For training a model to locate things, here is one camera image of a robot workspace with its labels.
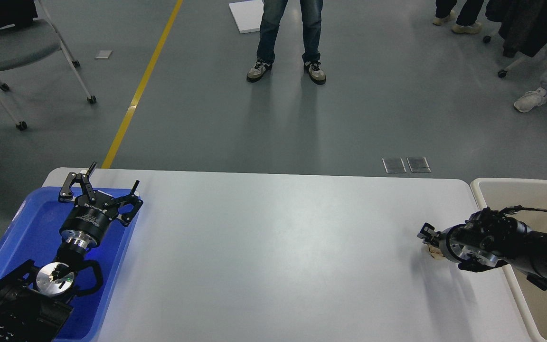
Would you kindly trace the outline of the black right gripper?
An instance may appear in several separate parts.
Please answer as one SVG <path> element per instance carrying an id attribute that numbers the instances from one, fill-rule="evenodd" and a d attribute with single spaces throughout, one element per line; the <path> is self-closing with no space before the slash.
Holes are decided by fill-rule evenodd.
<path id="1" fill-rule="evenodd" d="M 426 245 L 438 246 L 447 259 L 458 264 L 460 270 L 480 273 L 500 266 L 500 259 L 482 246 L 485 234 L 468 229 L 465 224 L 440 232 L 426 222 L 417 238 Z"/>

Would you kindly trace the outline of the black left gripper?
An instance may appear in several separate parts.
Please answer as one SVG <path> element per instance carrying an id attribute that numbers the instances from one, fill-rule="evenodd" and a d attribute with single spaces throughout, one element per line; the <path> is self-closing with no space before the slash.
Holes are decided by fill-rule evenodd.
<path id="1" fill-rule="evenodd" d="M 143 205 L 136 191 L 139 180 L 127 195 L 113 197 L 100 190 L 95 191 L 89 177 L 97 166 L 93 162 L 85 173 L 70 172 L 59 191 L 59 203 L 72 203 L 73 208 L 59 229 L 62 248 L 94 248 L 99 247 L 110 225 L 119 221 L 128 227 Z M 74 196 L 71 187 L 78 184 L 82 195 Z M 130 205 L 130 210 L 122 212 L 124 206 Z"/>

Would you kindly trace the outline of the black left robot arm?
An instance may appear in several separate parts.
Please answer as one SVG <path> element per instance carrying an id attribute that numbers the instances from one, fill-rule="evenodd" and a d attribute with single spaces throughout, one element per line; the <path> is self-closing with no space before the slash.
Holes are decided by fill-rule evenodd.
<path id="1" fill-rule="evenodd" d="M 0 241 L 0 342 L 89 342 L 108 309 L 143 205 L 96 189 L 95 169 L 32 192 Z"/>

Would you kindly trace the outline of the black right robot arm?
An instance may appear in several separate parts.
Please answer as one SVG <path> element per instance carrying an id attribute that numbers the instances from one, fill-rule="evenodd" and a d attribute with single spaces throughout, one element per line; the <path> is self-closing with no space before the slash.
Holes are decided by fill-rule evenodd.
<path id="1" fill-rule="evenodd" d="M 479 273 L 512 266 L 534 286 L 547 290 L 547 232 L 534 231 L 514 218 L 525 210 L 523 206 L 486 207 L 444 231 L 424 223 L 417 237 L 460 270 Z"/>

